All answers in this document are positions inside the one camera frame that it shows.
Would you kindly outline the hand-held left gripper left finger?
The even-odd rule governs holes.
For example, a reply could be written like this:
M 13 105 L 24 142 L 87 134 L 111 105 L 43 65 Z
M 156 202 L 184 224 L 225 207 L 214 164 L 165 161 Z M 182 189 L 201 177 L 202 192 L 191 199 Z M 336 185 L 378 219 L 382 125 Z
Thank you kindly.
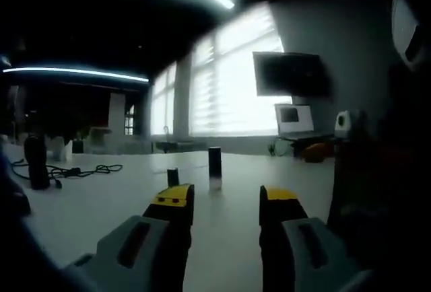
M 195 187 L 157 193 L 143 215 L 101 238 L 65 271 L 84 291 L 182 291 L 191 247 Z

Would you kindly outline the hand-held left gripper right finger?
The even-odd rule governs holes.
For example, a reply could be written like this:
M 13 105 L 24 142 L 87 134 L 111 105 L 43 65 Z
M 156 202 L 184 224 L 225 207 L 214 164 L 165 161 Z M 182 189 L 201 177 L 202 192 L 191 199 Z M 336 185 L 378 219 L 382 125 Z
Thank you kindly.
M 288 189 L 260 187 L 259 225 L 264 291 L 361 291 L 373 276 Z

